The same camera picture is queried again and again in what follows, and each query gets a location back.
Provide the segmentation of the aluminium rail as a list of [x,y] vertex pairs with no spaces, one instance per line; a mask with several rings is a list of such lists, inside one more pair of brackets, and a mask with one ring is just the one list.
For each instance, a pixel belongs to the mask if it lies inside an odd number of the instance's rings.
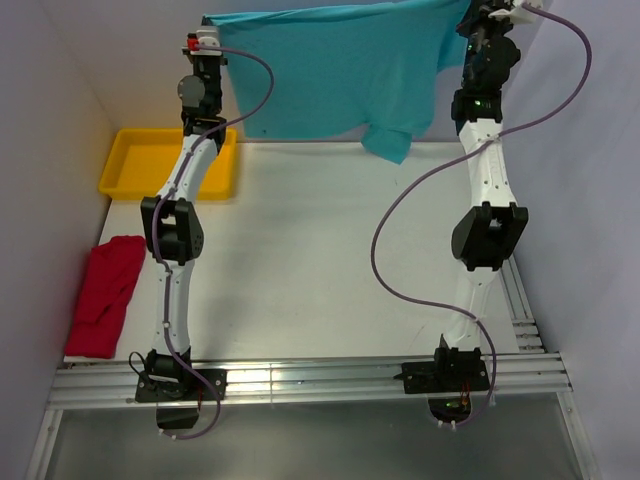
[[[404,395],[396,380],[403,357],[360,357],[257,361],[212,361],[204,367],[227,373],[227,405],[395,400]],[[502,395],[564,393],[572,386],[557,353],[502,354],[495,392]],[[124,361],[71,362],[56,371],[26,473],[45,477],[66,410],[135,406],[136,376]]]
[[546,353],[514,257],[503,263],[500,279],[521,353]]

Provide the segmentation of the red t shirt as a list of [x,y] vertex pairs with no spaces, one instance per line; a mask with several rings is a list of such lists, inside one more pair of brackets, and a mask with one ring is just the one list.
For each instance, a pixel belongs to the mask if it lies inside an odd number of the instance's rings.
[[114,236],[91,250],[66,356],[114,357],[145,256],[141,236]]

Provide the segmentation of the teal t shirt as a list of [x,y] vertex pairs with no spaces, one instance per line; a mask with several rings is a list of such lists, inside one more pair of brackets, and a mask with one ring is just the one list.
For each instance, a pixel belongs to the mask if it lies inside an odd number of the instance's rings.
[[436,77],[464,61],[466,1],[401,1],[210,14],[251,139],[318,140],[365,129],[395,164],[435,117]]

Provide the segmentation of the right side aluminium rail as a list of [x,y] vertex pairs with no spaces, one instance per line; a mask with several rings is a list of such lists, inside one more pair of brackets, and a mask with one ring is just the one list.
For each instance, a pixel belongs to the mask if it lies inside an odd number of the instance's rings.
[[546,353],[514,257],[503,263],[500,279],[521,353]]

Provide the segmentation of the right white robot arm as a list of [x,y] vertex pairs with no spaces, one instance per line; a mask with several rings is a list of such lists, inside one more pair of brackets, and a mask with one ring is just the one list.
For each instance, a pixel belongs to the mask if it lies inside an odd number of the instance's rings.
[[451,250],[461,264],[454,315],[442,341],[472,351],[482,343],[486,304],[503,262],[513,253],[528,222],[509,186],[499,135],[502,87],[521,53],[507,37],[508,19],[470,10],[456,28],[467,39],[461,87],[451,116],[466,154],[471,186],[468,212],[454,227]]

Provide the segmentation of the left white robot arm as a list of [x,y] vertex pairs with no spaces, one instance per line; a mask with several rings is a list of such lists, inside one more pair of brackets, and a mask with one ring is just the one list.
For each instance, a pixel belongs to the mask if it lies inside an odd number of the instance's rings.
[[195,386],[195,375],[188,369],[188,295],[195,260],[204,247],[195,201],[226,136],[226,120],[220,116],[224,55],[215,50],[183,53],[193,73],[177,87],[182,102],[181,151],[159,192],[141,201],[144,235],[159,280],[158,319],[145,370],[172,399],[187,397]]

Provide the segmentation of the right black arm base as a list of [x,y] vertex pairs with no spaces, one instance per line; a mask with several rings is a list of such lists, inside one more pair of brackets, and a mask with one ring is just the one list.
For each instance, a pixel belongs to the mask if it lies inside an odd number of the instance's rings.
[[491,356],[491,362],[489,371],[479,347],[461,350],[441,338],[431,360],[404,362],[393,379],[402,383],[406,395],[427,395],[436,424],[454,428],[473,417],[473,393],[487,395],[484,407],[490,403],[497,358]]

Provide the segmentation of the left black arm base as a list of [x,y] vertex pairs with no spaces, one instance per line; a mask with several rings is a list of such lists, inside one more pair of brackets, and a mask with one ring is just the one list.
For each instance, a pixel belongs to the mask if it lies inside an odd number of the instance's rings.
[[[209,433],[218,423],[227,387],[226,370],[193,369],[190,352],[181,355],[178,362],[173,356],[159,355],[155,350],[146,358],[132,352],[128,366],[137,377],[134,402],[156,405],[156,425],[162,435],[176,440],[195,439]],[[205,427],[193,432],[205,401],[215,403],[215,413]]]

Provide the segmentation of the yellow plastic tray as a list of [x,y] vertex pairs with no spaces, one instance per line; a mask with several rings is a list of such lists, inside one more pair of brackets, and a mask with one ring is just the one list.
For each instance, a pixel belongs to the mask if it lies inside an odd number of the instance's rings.
[[[237,130],[229,128],[222,150],[200,187],[200,201],[225,201],[234,196],[239,165],[237,140]],[[122,129],[112,144],[98,191],[116,201],[152,196],[168,179],[181,150],[180,129]]]

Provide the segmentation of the front aluminium rail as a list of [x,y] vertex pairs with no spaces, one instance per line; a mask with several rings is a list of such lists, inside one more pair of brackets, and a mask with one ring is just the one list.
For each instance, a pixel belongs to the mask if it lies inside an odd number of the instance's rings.
[[[227,405],[395,400],[404,395],[396,380],[403,357],[360,357],[257,361],[212,361],[204,367],[227,373]],[[572,386],[557,353],[502,354],[495,392],[502,395],[564,393]],[[71,362],[56,371],[26,473],[45,477],[66,410],[135,406],[136,376],[124,361]]]

